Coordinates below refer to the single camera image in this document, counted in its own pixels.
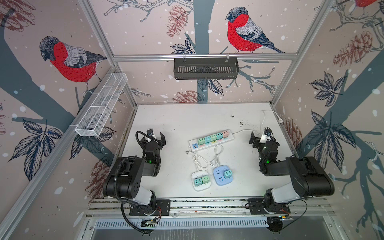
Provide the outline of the white multicolour power strip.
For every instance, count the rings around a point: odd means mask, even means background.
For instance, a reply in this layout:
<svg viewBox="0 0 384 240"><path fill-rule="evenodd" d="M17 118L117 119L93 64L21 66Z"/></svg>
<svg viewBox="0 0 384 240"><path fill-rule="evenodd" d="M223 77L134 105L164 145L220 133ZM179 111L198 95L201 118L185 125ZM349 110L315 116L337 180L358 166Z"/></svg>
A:
<svg viewBox="0 0 384 240"><path fill-rule="evenodd" d="M189 141L189 147L192 152L205 150L217 145L231 142L235 139L234 134L230 130L216 132L211 135L200 137Z"/></svg>

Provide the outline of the teal charger plug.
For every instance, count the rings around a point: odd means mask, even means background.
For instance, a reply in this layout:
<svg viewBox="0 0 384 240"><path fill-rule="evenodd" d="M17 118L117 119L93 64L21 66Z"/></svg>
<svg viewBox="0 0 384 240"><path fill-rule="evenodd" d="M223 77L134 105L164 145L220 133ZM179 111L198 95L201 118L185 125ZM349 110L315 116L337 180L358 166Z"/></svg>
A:
<svg viewBox="0 0 384 240"><path fill-rule="evenodd" d="M206 136L206 137L204 137L204 140L205 140L205 144L210 143L211 142L211 137L210 136Z"/></svg>
<svg viewBox="0 0 384 240"><path fill-rule="evenodd" d="M224 137L224 134L221 132L221 133L217 133L217 140L221 140L223 139Z"/></svg>
<svg viewBox="0 0 384 240"><path fill-rule="evenodd" d="M202 184L203 183L202 183L202 179L201 178L194 179L194 186L195 187L201 186Z"/></svg>
<svg viewBox="0 0 384 240"><path fill-rule="evenodd" d="M231 170L226 170L226 171L224 171L223 176L225 179L229 179L233 176L233 173Z"/></svg>

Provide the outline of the green charger plug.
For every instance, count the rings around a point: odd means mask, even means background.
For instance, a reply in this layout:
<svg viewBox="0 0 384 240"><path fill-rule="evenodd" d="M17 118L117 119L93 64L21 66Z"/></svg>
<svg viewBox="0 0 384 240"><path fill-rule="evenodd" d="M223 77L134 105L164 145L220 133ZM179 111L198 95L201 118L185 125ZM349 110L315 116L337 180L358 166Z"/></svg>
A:
<svg viewBox="0 0 384 240"><path fill-rule="evenodd" d="M210 182L209 176L203 176L201 179L203 184L208 184Z"/></svg>
<svg viewBox="0 0 384 240"><path fill-rule="evenodd" d="M204 145L204 144L205 144L205 138L198 139L198 145L199 146Z"/></svg>
<svg viewBox="0 0 384 240"><path fill-rule="evenodd" d="M217 140L217 135L216 134L212 134L212 135L210 135L210 137L211 137L211 142L214 142L214 141Z"/></svg>

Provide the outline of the white square socket cube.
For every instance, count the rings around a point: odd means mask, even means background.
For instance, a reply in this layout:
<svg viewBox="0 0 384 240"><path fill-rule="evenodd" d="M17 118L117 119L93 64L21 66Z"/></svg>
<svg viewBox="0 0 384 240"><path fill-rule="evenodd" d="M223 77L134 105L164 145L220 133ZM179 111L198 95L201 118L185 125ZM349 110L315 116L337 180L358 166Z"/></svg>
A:
<svg viewBox="0 0 384 240"><path fill-rule="evenodd" d="M212 184L210 176L206 170L194 172L191 175L191 179L193 183L193 188L197 192L209 189Z"/></svg>

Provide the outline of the blue square socket cube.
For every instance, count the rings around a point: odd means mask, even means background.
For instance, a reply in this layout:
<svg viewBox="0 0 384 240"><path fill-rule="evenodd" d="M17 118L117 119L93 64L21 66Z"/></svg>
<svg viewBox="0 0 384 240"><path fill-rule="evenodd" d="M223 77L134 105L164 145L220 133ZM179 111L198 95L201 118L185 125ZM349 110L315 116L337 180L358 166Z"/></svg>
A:
<svg viewBox="0 0 384 240"><path fill-rule="evenodd" d="M230 184L233 181L233 176L229 179L225 179L223 176L224 171L231 170L228 166L222 165L213 169L214 179L218 186L224 186Z"/></svg>

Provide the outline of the green charger plug bottom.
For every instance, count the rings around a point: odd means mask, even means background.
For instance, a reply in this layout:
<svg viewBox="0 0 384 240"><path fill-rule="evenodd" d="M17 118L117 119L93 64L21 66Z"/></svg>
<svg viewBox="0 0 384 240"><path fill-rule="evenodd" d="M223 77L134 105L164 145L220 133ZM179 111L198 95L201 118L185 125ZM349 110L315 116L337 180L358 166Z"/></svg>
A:
<svg viewBox="0 0 384 240"><path fill-rule="evenodd" d="M208 184L210 182L209 176L203 176L201 179L203 184Z"/></svg>

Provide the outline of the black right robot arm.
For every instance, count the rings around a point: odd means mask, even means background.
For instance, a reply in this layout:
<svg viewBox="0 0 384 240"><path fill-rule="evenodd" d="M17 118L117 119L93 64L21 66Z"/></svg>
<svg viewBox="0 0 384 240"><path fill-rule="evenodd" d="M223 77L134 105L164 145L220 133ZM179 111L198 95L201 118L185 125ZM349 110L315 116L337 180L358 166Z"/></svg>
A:
<svg viewBox="0 0 384 240"><path fill-rule="evenodd" d="M272 130L265 129L261 137L251 133L249 144L259 153L260 172L266 177L289 176L291 181L281 187L268 189L263 201L252 203L250 209L264 210L268 214L279 211L286 213L288 203L307 197L331 196L335 186L314 157L299 159L286 157L284 161L277 159L280 144L274 138Z"/></svg>

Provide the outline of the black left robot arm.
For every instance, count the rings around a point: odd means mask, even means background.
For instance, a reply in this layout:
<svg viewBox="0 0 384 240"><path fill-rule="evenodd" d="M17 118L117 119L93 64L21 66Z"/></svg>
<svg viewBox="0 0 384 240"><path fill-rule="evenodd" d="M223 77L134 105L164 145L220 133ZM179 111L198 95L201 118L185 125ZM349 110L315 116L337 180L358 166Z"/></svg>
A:
<svg viewBox="0 0 384 240"><path fill-rule="evenodd" d="M112 166L103 184L103 195L115 198L121 203L121 213L126 223L142 235L150 235L162 216L170 214L170 200L158 200L154 191L141 186L142 177L156 177L161 168L160 150L166 145L166 137L155 137L153 129L145 133L137 131L135 138L143 155L119 157ZM138 227L130 222L125 213L125 205L131 208L130 216L152 216Z"/></svg>

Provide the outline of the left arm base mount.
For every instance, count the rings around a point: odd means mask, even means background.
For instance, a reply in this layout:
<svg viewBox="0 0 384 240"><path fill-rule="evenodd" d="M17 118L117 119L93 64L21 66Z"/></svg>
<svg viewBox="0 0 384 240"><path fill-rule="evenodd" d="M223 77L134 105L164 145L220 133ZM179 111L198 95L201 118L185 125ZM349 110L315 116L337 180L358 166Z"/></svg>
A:
<svg viewBox="0 0 384 240"><path fill-rule="evenodd" d="M131 206L130 217L168 216L170 214L170 200L151 201L149 205Z"/></svg>

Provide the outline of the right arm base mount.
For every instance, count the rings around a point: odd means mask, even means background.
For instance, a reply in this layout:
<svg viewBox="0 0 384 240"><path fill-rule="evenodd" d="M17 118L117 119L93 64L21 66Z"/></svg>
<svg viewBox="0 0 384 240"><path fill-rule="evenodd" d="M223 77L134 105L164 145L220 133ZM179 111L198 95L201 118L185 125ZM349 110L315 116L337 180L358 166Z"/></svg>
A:
<svg viewBox="0 0 384 240"><path fill-rule="evenodd" d="M251 215L290 215L288 204L278 204L273 200L267 202L264 198L248 199L247 206Z"/></svg>

